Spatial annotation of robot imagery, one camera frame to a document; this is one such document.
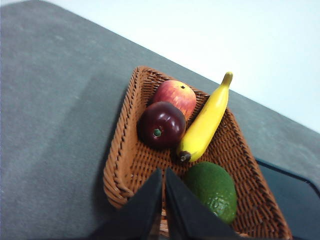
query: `yellow banana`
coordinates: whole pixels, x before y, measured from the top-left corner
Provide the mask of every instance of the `yellow banana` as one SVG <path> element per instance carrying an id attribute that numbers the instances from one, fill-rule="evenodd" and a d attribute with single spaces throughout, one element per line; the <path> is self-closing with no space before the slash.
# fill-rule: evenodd
<path id="1" fill-rule="evenodd" d="M 224 75 L 221 85 L 211 94 L 185 132 L 176 149 L 182 162 L 194 162 L 205 153 L 226 111 L 232 78 L 230 71 Z"/>

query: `apple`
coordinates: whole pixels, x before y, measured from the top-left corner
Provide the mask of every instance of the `apple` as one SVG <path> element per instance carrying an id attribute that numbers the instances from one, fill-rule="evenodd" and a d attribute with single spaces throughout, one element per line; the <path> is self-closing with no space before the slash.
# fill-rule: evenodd
<path id="1" fill-rule="evenodd" d="M 176 147 L 185 131 L 185 116 L 167 101 L 152 103 L 137 123 L 139 139 L 154 149 Z"/>
<path id="2" fill-rule="evenodd" d="M 169 102 L 179 109 L 187 121 L 192 115 L 197 98 L 195 92 L 185 83 L 177 80 L 167 80 L 156 90 L 152 102 Z"/>

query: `gray table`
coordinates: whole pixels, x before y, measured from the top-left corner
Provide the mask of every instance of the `gray table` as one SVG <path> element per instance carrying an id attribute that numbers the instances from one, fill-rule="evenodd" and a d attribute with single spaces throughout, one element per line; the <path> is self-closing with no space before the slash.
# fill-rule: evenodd
<path id="1" fill-rule="evenodd" d="M 217 87 L 55 5 L 1 7 L 1 239 L 85 236 L 112 216 L 102 170 L 139 65 Z M 320 186 L 320 134 L 235 92 L 229 107 L 256 157 Z"/>

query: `wicker basket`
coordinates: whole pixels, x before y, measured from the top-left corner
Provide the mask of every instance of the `wicker basket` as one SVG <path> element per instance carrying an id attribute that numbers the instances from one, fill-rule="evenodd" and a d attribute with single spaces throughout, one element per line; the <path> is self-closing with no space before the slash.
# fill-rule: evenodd
<path id="1" fill-rule="evenodd" d="M 137 121 L 156 89 L 167 80 L 174 78 L 145 66 L 137 67 L 130 79 L 103 177 L 104 191 L 116 208 L 121 208 L 156 168 L 164 172 L 171 167 L 182 177 L 195 164 L 179 162 L 174 149 L 154 150 L 138 139 Z M 197 102 L 187 127 L 209 97 L 207 93 L 190 87 Z M 292 239 L 286 220 L 228 108 L 206 152 L 197 162 L 201 161 L 219 164 L 234 180 L 237 212 L 232 227 L 236 232 L 258 238 Z M 164 204 L 160 234 L 168 236 Z"/>

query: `green avocado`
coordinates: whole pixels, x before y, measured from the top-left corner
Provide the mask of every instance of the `green avocado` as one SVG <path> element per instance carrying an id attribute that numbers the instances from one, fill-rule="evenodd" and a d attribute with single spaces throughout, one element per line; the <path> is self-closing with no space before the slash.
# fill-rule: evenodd
<path id="1" fill-rule="evenodd" d="M 184 183 L 224 223 L 233 222 L 237 194 L 231 176 L 223 167 L 208 161 L 197 163 L 186 172 Z"/>

